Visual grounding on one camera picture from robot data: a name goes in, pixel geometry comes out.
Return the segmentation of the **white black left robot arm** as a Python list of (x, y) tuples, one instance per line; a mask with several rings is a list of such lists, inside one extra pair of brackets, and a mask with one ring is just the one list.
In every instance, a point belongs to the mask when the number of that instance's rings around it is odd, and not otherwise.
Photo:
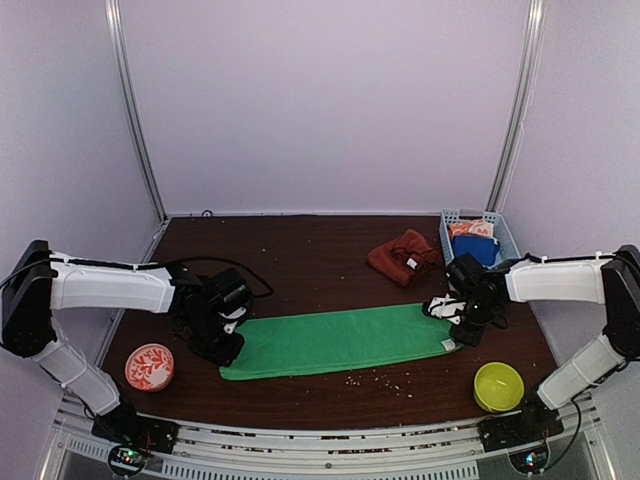
[(418, 305), (280, 309), (254, 273), (199, 259), (128, 264), (29, 244), (1, 284), (1, 344), (123, 444), (142, 415), (265, 429), (461, 419), (477, 352)]

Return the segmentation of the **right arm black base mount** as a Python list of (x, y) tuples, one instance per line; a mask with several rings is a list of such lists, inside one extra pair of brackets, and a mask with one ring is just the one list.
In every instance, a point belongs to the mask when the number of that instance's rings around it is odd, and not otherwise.
[(564, 432), (557, 409), (549, 409), (533, 397), (521, 402), (516, 413), (487, 417), (477, 424), (485, 452), (510, 449)]

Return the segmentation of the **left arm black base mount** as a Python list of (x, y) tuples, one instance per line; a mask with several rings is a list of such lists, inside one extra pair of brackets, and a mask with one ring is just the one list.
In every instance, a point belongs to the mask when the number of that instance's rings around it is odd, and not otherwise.
[(138, 414), (131, 402), (120, 397), (114, 409), (93, 416), (91, 433), (140, 450), (171, 454), (178, 430), (178, 424), (173, 421)]

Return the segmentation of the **green microfibre towel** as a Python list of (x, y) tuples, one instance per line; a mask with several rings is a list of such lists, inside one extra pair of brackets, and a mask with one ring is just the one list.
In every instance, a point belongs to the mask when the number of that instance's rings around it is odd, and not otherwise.
[(309, 376), (439, 357), (460, 348), (450, 323), (419, 304), (249, 320), (240, 354), (219, 373), (227, 381)]

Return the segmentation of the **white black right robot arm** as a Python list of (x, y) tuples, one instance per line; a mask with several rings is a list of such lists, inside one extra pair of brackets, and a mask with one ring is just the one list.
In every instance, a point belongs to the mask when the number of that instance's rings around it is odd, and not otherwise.
[(463, 254), (447, 265), (446, 276), (461, 296), (450, 336), (465, 346), (478, 346), (489, 325), (505, 328), (510, 303), (584, 302), (605, 308), (602, 332), (525, 397), (525, 410), (512, 423), (519, 440), (535, 440), (550, 426), (551, 411), (639, 358), (639, 251), (633, 245), (593, 256), (526, 255), (493, 268)]

